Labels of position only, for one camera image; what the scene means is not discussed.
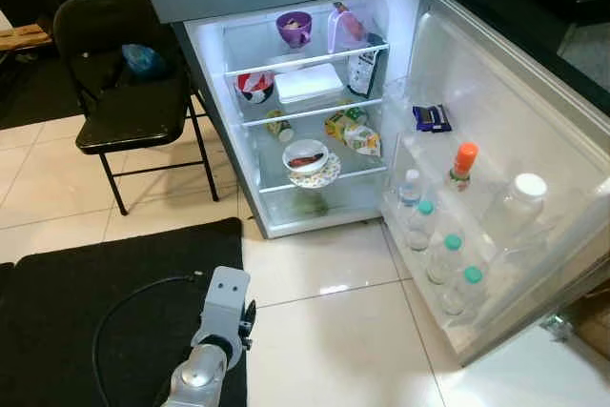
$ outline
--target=white bowl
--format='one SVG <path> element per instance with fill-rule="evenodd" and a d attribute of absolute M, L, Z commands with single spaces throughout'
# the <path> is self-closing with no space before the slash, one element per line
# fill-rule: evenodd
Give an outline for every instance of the white bowl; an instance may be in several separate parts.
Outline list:
<path fill-rule="evenodd" d="M 316 162 L 302 167 L 290 167 L 288 163 L 298 157 L 309 157 L 322 153 Z M 311 175 L 320 171 L 328 161 L 328 148 L 322 142 L 313 139 L 297 140 L 286 147 L 282 154 L 284 166 L 291 172 Z"/>

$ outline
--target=black mat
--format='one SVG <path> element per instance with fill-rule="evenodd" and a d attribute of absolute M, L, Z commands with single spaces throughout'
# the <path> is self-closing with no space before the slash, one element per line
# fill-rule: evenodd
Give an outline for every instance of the black mat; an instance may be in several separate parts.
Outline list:
<path fill-rule="evenodd" d="M 242 267 L 236 218 L 23 258 L 0 300 L 0 406 L 101 406 L 91 365 L 100 317 L 136 288 L 200 270 L 199 285 L 168 283 L 137 296 L 101 336 L 112 406 L 152 407 L 188 353 L 218 265 Z M 242 357 L 227 374 L 222 406 L 245 407 L 245 364 Z"/>

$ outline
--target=white plastic container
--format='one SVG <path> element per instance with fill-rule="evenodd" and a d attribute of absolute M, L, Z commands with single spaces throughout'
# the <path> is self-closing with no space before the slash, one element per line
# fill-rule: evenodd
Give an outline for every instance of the white plastic container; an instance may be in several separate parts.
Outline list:
<path fill-rule="evenodd" d="M 409 169 L 404 182 L 398 185 L 398 200 L 405 207 L 414 207 L 421 199 L 421 176 L 417 169 Z"/>
<path fill-rule="evenodd" d="M 531 225 L 544 207 L 546 182 L 534 173 L 521 173 L 496 196 L 483 215 L 481 225 L 498 247 Z"/>
<path fill-rule="evenodd" d="M 428 248 L 430 238 L 435 232 L 435 206 L 429 200 L 422 200 L 407 220 L 409 247 L 421 252 Z"/>
<path fill-rule="evenodd" d="M 343 83 L 332 64 L 321 64 L 276 75 L 275 88 L 279 103 L 289 109 L 307 99 L 338 96 L 343 91 Z"/>
<path fill-rule="evenodd" d="M 483 272 L 478 267 L 469 266 L 457 273 L 440 295 L 440 307 L 447 315 L 457 316 L 484 295 Z"/>
<path fill-rule="evenodd" d="M 462 265 L 461 248 L 463 240 L 459 235 L 448 234 L 442 244 L 430 253 L 426 274 L 437 285 L 447 283 Z"/>

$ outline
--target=floor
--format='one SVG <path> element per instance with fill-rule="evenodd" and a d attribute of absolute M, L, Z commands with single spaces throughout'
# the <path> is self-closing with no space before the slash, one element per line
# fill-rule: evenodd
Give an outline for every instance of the floor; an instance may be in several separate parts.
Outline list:
<path fill-rule="evenodd" d="M 601 407 L 610 370 L 533 328 L 460 369 L 380 221 L 265 241 L 220 140 L 200 119 L 221 196 L 199 167 L 122 177 L 113 203 L 75 116 L 0 131 L 0 262 L 239 216 L 250 296 L 251 407 Z M 115 171 L 195 160 L 193 130 L 165 148 L 115 153 Z"/>

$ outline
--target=chair seat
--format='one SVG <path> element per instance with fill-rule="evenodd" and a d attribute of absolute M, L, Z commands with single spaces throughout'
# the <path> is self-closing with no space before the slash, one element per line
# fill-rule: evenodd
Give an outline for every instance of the chair seat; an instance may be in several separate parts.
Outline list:
<path fill-rule="evenodd" d="M 181 78 L 105 91 L 76 137 L 85 154 L 165 145 L 184 129 L 188 86 Z"/>

